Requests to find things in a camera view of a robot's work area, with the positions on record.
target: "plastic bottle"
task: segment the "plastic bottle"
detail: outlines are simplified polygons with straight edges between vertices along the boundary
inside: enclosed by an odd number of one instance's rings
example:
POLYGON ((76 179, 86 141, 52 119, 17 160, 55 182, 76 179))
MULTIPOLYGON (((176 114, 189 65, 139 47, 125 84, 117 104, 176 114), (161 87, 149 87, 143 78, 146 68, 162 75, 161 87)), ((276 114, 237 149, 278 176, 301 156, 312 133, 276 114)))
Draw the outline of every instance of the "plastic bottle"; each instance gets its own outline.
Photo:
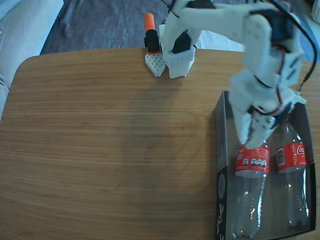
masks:
POLYGON ((304 144, 300 136, 285 120, 276 131, 276 160, 281 174, 283 200, 286 206, 285 228, 300 228, 309 218, 306 199, 306 168, 304 144))
POLYGON ((261 207, 269 162, 267 142, 254 149, 241 146, 237 151, 237 192, 231 229, 234 238, 253 238, 261 226, 261 207))

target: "wooden table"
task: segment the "wooden table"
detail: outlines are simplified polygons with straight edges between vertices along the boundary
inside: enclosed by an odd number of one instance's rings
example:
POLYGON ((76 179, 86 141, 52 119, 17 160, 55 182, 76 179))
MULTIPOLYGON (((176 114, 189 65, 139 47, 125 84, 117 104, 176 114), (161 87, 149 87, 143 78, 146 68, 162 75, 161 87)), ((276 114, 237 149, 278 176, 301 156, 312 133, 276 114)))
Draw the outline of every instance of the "wooden table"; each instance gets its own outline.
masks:
MULTIPOLYGON (((68 52, 20 66, 0 124, 1 240, 213 239, 213 110, 242 56, 198 50, 190 74, 169 79, 153 77, 144 54, 68 52)), ((319 74, 302 90, 318 199, 319 74)))

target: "robotic arm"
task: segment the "robotic arm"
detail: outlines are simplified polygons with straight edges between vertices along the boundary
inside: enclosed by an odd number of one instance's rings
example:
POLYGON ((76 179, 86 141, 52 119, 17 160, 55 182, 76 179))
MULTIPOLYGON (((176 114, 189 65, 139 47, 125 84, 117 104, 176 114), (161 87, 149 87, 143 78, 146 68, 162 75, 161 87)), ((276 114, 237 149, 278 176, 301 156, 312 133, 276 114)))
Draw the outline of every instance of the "robotic arm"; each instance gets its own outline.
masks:
POLYGON ((231 77, 229 102, 240 143, 259 147, 297 102, 306 102, 289 88, 298 83, 301 70, 299 30, 270 3, 213 5, 209 0, 174 0, 165 24, 159 27, 162 57, 171 78, 188 74, 201 30, 245 47, 246 69, 231 77))

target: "black box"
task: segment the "black box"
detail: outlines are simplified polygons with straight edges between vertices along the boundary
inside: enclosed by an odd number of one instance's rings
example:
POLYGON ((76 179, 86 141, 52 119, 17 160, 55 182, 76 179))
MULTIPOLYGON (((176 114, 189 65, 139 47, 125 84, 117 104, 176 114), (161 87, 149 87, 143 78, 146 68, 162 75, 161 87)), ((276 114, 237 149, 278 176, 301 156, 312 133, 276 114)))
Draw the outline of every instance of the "black box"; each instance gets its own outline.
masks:
MULTIPOLYGON (((236 132, 233 113, 228 101, 228 92, 222 92, 216 107, 216 138, 217 138, 217 201, 216 201, 216 240, 233 240, 232 220, 236 201, 237 177, 236 155, 241 146, 236 132)), ((272 136, 268 140, 270 149, 269 174, 264 186, 261 207, 261 225, 253 240, 279 240, 315 230, 316 228, 316 172, 312 147, 311 133, 308 123, 306 106, 297 103, 290 114, 290 123, 304 143, 308 161, 306 168, 306 201, 309 218, 300 229, 287 229, 281 224, 286 203, 281 198, 281 181, 277 171, 276 148, 272 136)))

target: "red label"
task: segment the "red label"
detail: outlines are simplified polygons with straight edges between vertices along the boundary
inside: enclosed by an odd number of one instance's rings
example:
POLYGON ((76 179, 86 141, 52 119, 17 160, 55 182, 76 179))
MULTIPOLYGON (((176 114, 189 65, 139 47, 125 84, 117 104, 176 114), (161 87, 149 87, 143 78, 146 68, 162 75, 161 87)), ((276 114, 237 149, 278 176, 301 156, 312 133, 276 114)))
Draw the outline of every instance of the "red label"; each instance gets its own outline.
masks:
POLYGON ((260 146, 247 149, 241 146, 236 154, 235 171, 253 170, 269 173, 269 148, 260 146))
POLYGON ((291 143, 276 150, 278 171, 307 165, 303 143, 291 143))

